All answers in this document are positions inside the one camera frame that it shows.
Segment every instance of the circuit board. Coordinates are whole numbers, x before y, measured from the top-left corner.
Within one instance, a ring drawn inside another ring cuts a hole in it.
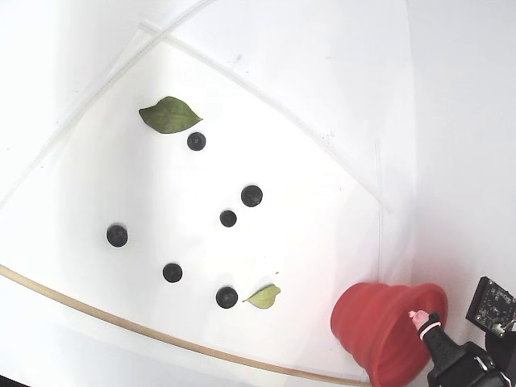
[[[485,332],[503,337],[515,318],[516,298],[488,277],[482,277],[466,319]]]

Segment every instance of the wooden rod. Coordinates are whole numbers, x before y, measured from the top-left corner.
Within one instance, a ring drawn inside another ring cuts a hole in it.
[[[232,355],[231,353],[218,351],[216,349],[209,347],[204,347],[199,344],[191,343],[190,341],[184,341],[178,339],[177,337],[167,335],[165,333],[155,331],[151,328],[144,327],[143,325],[139,325],[135,322],[126,320],[125,318],[120,318],[119,316],[115,316],[114,314],[107,313],[104,310],[94,308],[93,306],[85,304],[84,302],[80,302],[74,298],[56,292],[55,290],[50,289],[47,286],[43,286],[37,282],[34,282],[33,280],[30,280],[29,278],[26,278],[21,274],[18,274],[17,272],[13,272],[9,268],[6,268],[1,264],[0,275],[16,282],[17,284],[29,288],[30,290],[33,290],[41,294],[42,296],[45,296],[70,308],[78,310],[84,314],[88,314],[92,317],[98,318],[102,321],[105,321],[106,323],[113,324],[117,327],[121,327],[123,329],[139,333],[140,335],[150,337],[151,339],[159,340],[163,343],[172,344],[176,347],[184,348],[189,351],[201,353],[203,355],[211,356],[220,360],[230,361],[232,363],[247,365],[248,367],[259,368],[270,372],[282,373],[293,377],[304,377],[306,379],[311,379],[314,381],[325,381],[327,383],[334,383],[337,385],[349,385],[356,387],[368,387],[371,385],[370,383],[364,381],[355,381],[353,379],[343,379],[340,377],[329,377],[327,375],[320,375],[318,373],[306,372],[299,369],[280,367],[278,365],[263,363],[261,361],[248,359],[242,356]]]

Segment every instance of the small green leaf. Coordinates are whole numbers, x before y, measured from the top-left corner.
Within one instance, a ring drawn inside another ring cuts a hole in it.
[[[148,126],[164,135],[185,131],[202,121],[190,106],[174,97],[165,97],[154,106],[138,112]]]
[[[275,285],[265,286],[263,289],[258,290],[246,301],[260,309],[267,309],[274,305],[276,296],[281,292],[281,289]]]

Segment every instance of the black puck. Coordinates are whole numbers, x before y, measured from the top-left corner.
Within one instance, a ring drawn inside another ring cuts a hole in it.
[[[109,226],[106,236],[111,246],[115,246],[116,248],[120,248],[127,243],[127,230],[120,224],[112,224]]]
[[[178,264],[166,264],[163,268],[163,277],[168,282],[178,282],[183,277],[183,269]]]
[[[206,146],[206,137],[196,131],[188,136],[186,143],[188,144],[188,148],[193,151],[201,151]]]
[[[219,218],[224,227],[233,227],[236,223],[236,214],[231,210],[221,212]]]
[[[217,292],[215,299],[217,300],[218,306],[223,309],[229,309],[235,306],[236,302],[239,300],[239,295],[233,288],[225,286]]]
[[[247,207],[256,207],[261,203],[264,193],[261,192],[260,187],[256,185],[248,185],[242,189],[240,197],[242,198],[243,204]]]

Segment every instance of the red silicone cup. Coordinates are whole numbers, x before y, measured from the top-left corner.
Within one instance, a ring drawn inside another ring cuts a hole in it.
[[[447,297],[436,284],[413,287],[359,283],[337,301],[331,331],[364,367],[375,387],[402,387],[425,367],[430,354],[408,316],[437,312],[447,320]]]

